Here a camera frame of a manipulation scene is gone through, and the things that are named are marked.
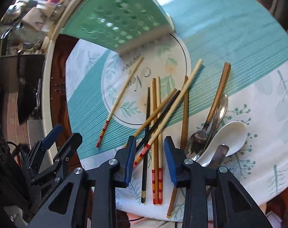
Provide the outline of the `pale chopstick red striped end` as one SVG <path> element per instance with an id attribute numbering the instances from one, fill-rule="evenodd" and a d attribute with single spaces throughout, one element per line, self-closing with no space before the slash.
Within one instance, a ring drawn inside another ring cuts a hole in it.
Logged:
<path id="1" fill-rule="evenodd" d="M 106 121 L 105 121 L 105 123 L 103 125 L 103 128 L 101 130 L 101 133 L 99 135 L 99 138 L 98 138 L 98 141 L 97 141 L 97 144 L 96 144 L 97 148 L 100 147 L 100 145 L 101 145 L 101 142 L 102 142 L 102 139 L 104 137 L 104 134 L 105 134 L 105 132 L 107 130 L 107 127 L 108 127 L 108 125 L 109 125 L 109 123 L 110 123 L 110 121 L 112 119 L 112 116 L 113 116 L 115 110 L 117 109 L 117 106 L 118 106 L 121 98 L 123 97 L 123 95 L 125 93 L 125 89 L 127 88 L 131 78 L 133 77 L 134 73 L 137 71 L 138 67 L 141 65 L 143 60 L 144 60 L 144 57 L 140 56 L 139 59 L 134 63 L 133 68 L 131 69 L 131 72 L 129 73 L 129 75 L 128 75 L 128 77 L 127 77 L 127 79 L 126 79 L 126 81 L 125 81 L 125 83 L 124 83 L 124 85 L 123 85 L 118 97 L 116 98 L 116 100 L 115 100 L 115 102 L 113 104 L 113 107 L 112 107 L 112 109 L 111 109 L 111 111 L 110 111 L 110 113 L 109 113 L 109 115 L 108 115 L 108 117 L 107 117 L 107 119 L 106 119 Z"/>

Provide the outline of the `black stove range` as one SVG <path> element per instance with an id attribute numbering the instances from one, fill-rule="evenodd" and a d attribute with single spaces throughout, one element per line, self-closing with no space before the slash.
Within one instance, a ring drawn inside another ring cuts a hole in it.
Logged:
<path id="1" fill-rule="evenodd" d="M 40 117 L 44 54 L 0 56 L 0 90 L 17 93 L 20 125 L 30 116 Z"/>

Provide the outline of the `steel spoon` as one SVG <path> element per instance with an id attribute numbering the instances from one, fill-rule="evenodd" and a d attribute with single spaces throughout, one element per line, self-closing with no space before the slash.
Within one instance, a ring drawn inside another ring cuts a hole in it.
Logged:
<path id="1" fill-rule="evenodd" d="M 225 116 L 227 108 L 228 108 L 228 96 L 226 94 L 223 94 L 221 99 L 220 99 L 219 105 L 216 109 L 215 116 L 212 120 L 212 125 L 211 125 L 211 129 L 209 131 L 209 134 L 208 134 L 207 142 L 206 142 L 203 150 L 198 155 L 193 156 L 191 158 L 192 160 L 196 161 L 206 151 L 211 140 L 213 139 L 214 135 L 216 134 L 216 132 L 217 132 L 217 130 L 221 124 L 221 121 L 223 120 L 223 118 Z"/>

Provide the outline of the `brown wooden chopstick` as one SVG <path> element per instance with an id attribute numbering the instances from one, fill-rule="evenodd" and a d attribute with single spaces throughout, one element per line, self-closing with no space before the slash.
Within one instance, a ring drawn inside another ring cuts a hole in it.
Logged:
<path id="1" fill-rule="evenodd" d="M 179 147 L 181 151 L 184 151 L 188 140 L 188 112 L 189 112 L 189 92 L 186 91 L 186 93 L 184 94 L 183 122 L 182 122 L 181 141 Z M 174 187 L 172 190 L 171 200 L 166 215 L 167 218 L 170 218 L 172 215 L 176 195 L 177 195 L 177 188 Z"/>

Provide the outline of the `dark chopstick gold end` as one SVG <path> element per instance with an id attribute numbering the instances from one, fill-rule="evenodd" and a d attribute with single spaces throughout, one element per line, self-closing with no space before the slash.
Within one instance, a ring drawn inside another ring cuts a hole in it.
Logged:
<path id="1" fill-rule="evenodd" d="M 161 115 L 159 116 L 159 118 L 156 120 L 156 123 L 154 125 L 152 125 L 152 127 L 147 131 L 147 133 L 145 134 L 145 137 L 141 140 L 141 142 L 137 145 L 136 147 L 136 152 L 139 152 L 140 149 L 148 143 L 149 139 L 151 138 L 151 135 L 153 134 L 153 132 L 158 128 L 158 125 L 162 122 L 162 120 L 164 119 L 164 117 L 166 116 L 167 112 L 170 110 L 170 107 L 172 106 L 172 104 L 174 103 L 175 99 L 177 98 L 177 96 L 180 94 L 180 90 L 176 91 L 173 95 L 172 98 L 170 98 L 170 100 L 167 102 L 164 110 L 162 111 Z"/>

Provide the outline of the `bamboo chopstick black red end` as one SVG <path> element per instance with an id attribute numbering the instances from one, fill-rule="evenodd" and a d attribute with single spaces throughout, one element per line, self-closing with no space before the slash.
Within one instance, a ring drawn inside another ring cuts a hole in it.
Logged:
<path id="1" fill-rule="evenodd" d="M 167 102 L 170 100 L 170 98 L 174 95 L 174 93 L 177 91 L 177 89 L 174 89 L 166 98 L 165 100 L 156 108 L 156 110 L 147 118 L 147 120 L 144 122 L 144 124 L 136 131 L 134 134 L 134 137 L 137 137 L 137 135 L 145 128 L 148 127 L 150 129 L 149 125 L 152 121 L 155 120 L 156 116 L 164 109 L 164 106 L 167 104 Z"/>

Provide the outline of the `teal floral tablecloth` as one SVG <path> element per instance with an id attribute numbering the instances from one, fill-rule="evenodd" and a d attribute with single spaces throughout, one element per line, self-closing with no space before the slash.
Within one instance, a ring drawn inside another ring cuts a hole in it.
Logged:
<path id="1" fill-rule="evenodd" d="M 189 134 L 200 130 L 225 62 L 232 121 L 247 127 L 245 144 L 224 165 L 253 199 L 265 204 L 288 187 L 288 34 L 255 0 L 157 0 L 174 32 L 126 54 L 78 39 L 66 61 L 66 96 L 73 132 L 83 137 L 78 156 L 89 170 L 112 158 L 146 119 L 147 89 L 160 80 L 161 97 L 181 89 L 199 59 L 189 89 Z M 134 63 L 143 62 L 96 147 L 103 125 Z"/>

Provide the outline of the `long pale chopstick striped end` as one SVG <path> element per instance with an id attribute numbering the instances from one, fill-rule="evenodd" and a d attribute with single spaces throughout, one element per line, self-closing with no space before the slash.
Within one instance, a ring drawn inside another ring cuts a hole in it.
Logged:
<path id="1" fill-rule="evenodd" d="M 169 118 L 171 117 L 171 115 L 174 113 L 174 111 L 177 109 L 177 107 L 179 106 L 180 102 L 182 101 L 182 98 L 184 97 L 186 91 L 189 89 L 193 79 L 195 78 L 198 70 L 200 69 L 201 65 L 203 63 L 202 59 L 199 59 L 195 68 L 193 69 L 193 71 L 191 72 L 188 80 L 186 81 L 186 83 L 184 84 L 181 92 L 179 93 L 179 95 L 177 96 L 177 98 L 175 99 L 174 103 L 171 105 L 170 109 L 168 110 L 168 112 L 166 113 L 165 117 L 163 118 L 163 120 L 161 121 L 161 123 L 158 125 L 158 128 L 155 130 L 155 132 L 152 134 L 150 140 L 148 141 L 148 143 L 142 148 L 139 156 L 136 158 L 136 160 L 134 161 L 133 164 L 133 169 L 135 169 L 137 167 L 137 165 L 139 164 L 139 162 L 141 161 L 141 159 L 143 158 L 143 156 L 148 152 L 148 150 L 150 149 L 150 147 L 154 144 L 155 140 L 158 138 L 159 134 L 163 131 L 164 126 L 166 125 L 166 123 L 168 122 Z"/>

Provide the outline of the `green perforated utensil holder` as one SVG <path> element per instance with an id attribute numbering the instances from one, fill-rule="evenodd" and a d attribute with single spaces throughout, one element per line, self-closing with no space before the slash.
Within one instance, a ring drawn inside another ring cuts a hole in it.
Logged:
<path id="1" fill-rule="evenodd" d="M 173 32 L 157 0 L 82 0 L 60 31 L 119 55 Z"/>

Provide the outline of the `wooden handled metal spoon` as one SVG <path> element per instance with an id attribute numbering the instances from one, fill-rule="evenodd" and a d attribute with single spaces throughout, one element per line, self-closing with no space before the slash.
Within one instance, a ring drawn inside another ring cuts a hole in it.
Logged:
<path id="1" fill-rule="evenodd" d="M 219 85 L 215 97 L 213 99 L 210 111 L 204 123 L 204 126 L 201 130 L 191 135 L 191 137 L 188 139 L 188 142 L 186 143 L 184 152 L 187 158 L 191 158 L 192 160 L 195 161 L 202 155 L 205 145 L 207 143 L 207 135 L 206 135 L 207 129 L 215 115 L 216 108 L 218 107 L 221 96 L 225 90 L 225 86 L 227 84 L 230 72 L 231 72 L 231 64 L 225 62 L 222 75 L 219 81 Z"/>

